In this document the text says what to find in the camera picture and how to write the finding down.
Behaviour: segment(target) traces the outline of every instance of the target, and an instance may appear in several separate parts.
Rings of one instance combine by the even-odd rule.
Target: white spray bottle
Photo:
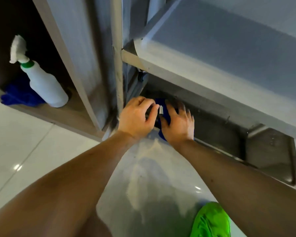
[[[26,42],[20,35],[16,35],[11,45],[10,63],[19,62],[21,69],[28,75],[31,88],[52,107],[62,107],[68,102],[68,95],[57,79],[45,72],[36,61],[26,55]]]

